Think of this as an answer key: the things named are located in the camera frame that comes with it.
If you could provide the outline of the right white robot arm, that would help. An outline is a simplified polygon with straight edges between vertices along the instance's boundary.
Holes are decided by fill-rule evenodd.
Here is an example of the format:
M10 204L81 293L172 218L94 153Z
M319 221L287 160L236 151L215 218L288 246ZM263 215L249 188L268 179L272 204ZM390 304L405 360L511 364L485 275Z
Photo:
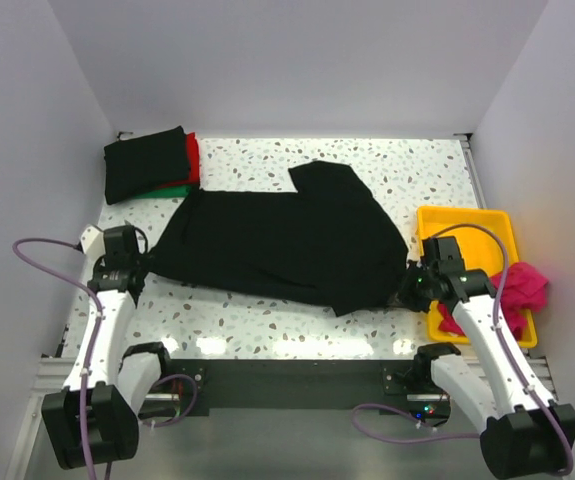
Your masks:
M517 344L501 312L500 293L481 269L465 266L457 240L422 242L398 294L413 311L448 308L483 370L476 375L450 342L418 348L408 381L426 393L447 393L479 434L483 459L498 479L566 476L573 469L575 409L558 403Z

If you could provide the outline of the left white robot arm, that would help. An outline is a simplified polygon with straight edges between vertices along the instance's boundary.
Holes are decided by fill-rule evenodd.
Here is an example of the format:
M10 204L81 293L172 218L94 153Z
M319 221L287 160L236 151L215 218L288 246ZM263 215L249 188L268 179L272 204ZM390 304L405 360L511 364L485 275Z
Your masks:
M92 261L88 323L60 391L41 414L57 462L65 470L127 460L139 443L138 414L147 393L163 392L174 368L162 342L127 347L123 340L148 274L144 232L124 225L90 227L81 237Z

